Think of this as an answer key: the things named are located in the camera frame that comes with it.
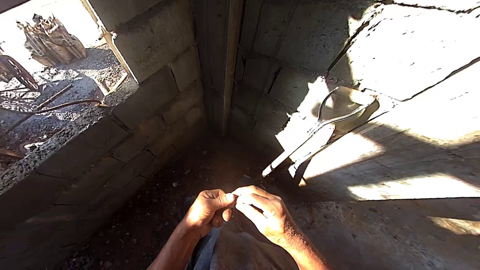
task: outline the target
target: dirt floor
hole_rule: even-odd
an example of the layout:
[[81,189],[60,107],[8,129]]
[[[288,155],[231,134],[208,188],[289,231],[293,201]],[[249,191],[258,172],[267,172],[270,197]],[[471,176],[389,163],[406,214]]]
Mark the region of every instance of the dirt floor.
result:
[[269,163],[213,135],[190,149],[157,173],[58,269],[146,269],[199,192],[231,192],[242,175],[256,177]]
[[[57,92],[72,85],[72,88],[46,106],[46,108],[81,99],[103,99],[95,79],[105,81],[113,87],[119,78],[126,73],[108,44],[98,48],[88,48],[87,57],[68,65],[43,67],[31,72],[38,82],[40,90],[20,89],[0,92],[0,106],[11,110],[32,111],[42,102]],[[17,79],[8,84],[0,83],[0,91],[21,87]],[[92,103],[73,105],[59,110],[38,114],[24,120],[24,115],[0,112],[0,148],[16,152],[26,152],[25,144],[45,142],[69,122],[78,118]],[[9,131],[13,125],[20,123]],[[14,160],[0,160],[1,169],[5,169]]]
[[[57,269],[146,269],[199,192],[231,192],[242,175],[255,178],[271,161],[207,133]],[[478,236],[451,233],[428,218],[478,212],[471,198],[332,202],[298,184],[282,168],[263,182],[283,198],[297,225],[336,270],[472,269],[478,261]]]

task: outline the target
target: gravel ground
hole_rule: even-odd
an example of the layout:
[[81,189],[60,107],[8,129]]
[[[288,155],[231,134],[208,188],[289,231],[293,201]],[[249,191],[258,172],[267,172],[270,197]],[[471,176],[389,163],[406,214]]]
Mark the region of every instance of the gravel ground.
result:
[[[73,87],[48,104],[47,108],[81,99],[95,98],[101,100],[103,94],[98,89],[94,79],[105,81],[108,87],[112,87],[125,73],[125,70],[108,44],[104,44],[97,48],[87,49],[85,59],[54,68],[44,67],[41,70],[30,71],[30,73],[38,82],[40,91],[21,89],[0,92],[0,106],[12,110],[34,110],[36,106],[69,84]],[[1,83],[0,90],[17,87],[21,87],[21,85],[16,79],[13,79],[8,84]],[[0,138],[0,148],[20,152],[24,150],[24,144],[43,142],[69,122],[78,118],[89,106],[93,106],[93,104],[73,105],[32,116],[12,132],[3,135]],[[0,134],[3,134],[6,129],[21,118],[23,118],[23,115],[1,111]],[[11,162],[12,160],[9,159],[0,160],[0,170],[7,167]]]

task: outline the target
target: wooden post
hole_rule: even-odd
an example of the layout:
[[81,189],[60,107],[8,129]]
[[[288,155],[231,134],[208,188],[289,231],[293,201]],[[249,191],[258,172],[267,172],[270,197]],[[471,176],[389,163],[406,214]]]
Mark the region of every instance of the wooden post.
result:
[[225,89],[223,92],[223,136],[227,135],[228,133],[228,117],[230,115],[230,106],[232,104],[233,82],[235,64],[237,62],[237,50],[243,14],[243,2],[244,0],[230,0],[227,36],[227,64],[225,69]]

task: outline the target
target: right hand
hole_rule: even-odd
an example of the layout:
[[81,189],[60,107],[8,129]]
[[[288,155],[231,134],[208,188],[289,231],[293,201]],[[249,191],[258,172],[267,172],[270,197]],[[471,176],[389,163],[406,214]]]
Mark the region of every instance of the right hand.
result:
[[240,187],[232,193],[238,196],[235,208],[249,218],[265,237],[281,247],[290,244],[298,228],[282,198],[254,185]]

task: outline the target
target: left hand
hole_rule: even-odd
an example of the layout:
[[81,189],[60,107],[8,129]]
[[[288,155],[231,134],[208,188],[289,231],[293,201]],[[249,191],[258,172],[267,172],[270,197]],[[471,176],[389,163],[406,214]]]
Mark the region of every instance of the left hand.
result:
[[200,237],[229,221],[232,210],[228,208],[235,201],[231,193],[225,194],[221,189],[202,191],[188,210],[183,222]]

